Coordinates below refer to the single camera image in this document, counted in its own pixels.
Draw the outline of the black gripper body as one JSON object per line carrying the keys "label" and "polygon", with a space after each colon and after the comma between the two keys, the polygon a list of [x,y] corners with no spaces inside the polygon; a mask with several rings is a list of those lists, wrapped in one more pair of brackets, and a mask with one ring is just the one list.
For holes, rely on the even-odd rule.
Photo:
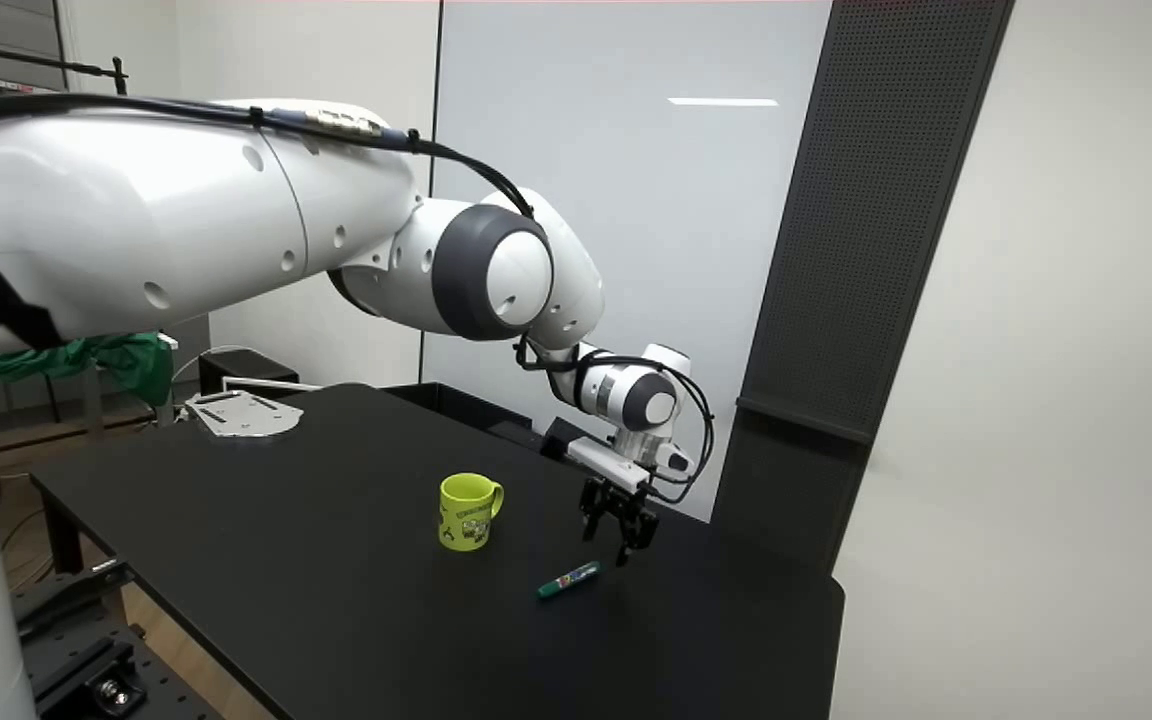
{"label": "black gripper body", "polygon": [[649,545],[660,527],[660,518],[637,493],[621,493],[612,484],[587,484],[580,493],[580,514],[598,514],[598,521],[612,518],[621,538],[637,538],[637,545]]}

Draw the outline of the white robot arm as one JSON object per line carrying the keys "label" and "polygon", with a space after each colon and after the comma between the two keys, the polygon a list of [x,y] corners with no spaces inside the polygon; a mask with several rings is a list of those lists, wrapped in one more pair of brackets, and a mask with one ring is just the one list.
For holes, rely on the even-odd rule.
{"label": "white robot arm", "polygon": [[[587,339],[602,282],[532,189],[435,202],[435,143],[333,102],[0,97],[0,351],[146,332],[307,277],[421,332],[505,339],[554,400],[602,419],[559,455],[649,545],[706,455],[673,440],[689,359]],[[0,720],[36,720],[0,560]]]}

